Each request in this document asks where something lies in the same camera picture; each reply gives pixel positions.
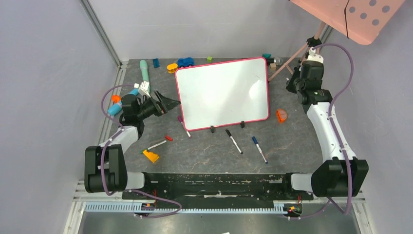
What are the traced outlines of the pink framed whiteboard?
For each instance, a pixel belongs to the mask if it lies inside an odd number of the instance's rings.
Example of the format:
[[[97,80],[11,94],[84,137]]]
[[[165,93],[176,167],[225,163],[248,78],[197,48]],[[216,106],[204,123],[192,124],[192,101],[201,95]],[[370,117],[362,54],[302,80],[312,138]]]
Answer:
[[[262,57],[180,68],[175,79],[188,131],[270,116],[267,66]]]

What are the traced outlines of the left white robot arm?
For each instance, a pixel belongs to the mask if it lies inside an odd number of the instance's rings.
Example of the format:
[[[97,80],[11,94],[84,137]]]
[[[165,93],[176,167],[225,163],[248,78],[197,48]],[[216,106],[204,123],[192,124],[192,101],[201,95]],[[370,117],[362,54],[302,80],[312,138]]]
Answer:
[[[105,192],[108,195],[131,188],[145,199],[152,195],[153,185],[145,181],[144,173],[128,173],[124,153],[141,138],[145,119],[160,117],[181,102],[156,91],[155,97],[143,99],[127,94],[121,98],[121,103],[123,112],[116,133],[85,150],[84,186],[88,193]]]

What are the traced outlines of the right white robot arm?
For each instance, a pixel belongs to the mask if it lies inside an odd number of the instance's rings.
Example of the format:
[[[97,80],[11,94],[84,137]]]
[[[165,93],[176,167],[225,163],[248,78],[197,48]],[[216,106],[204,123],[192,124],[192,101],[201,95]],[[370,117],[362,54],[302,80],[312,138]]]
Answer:
[[[288,173],[282,195],[294,199],[301,191],[317,197],[355,197],[369,170],[366,160],[357,159],[339,129],[330,91],[323,89],[324,66],[304,61],[294,69],[286,89],[298,96],[299,103],[315,129],[323,163],[313,173]]]

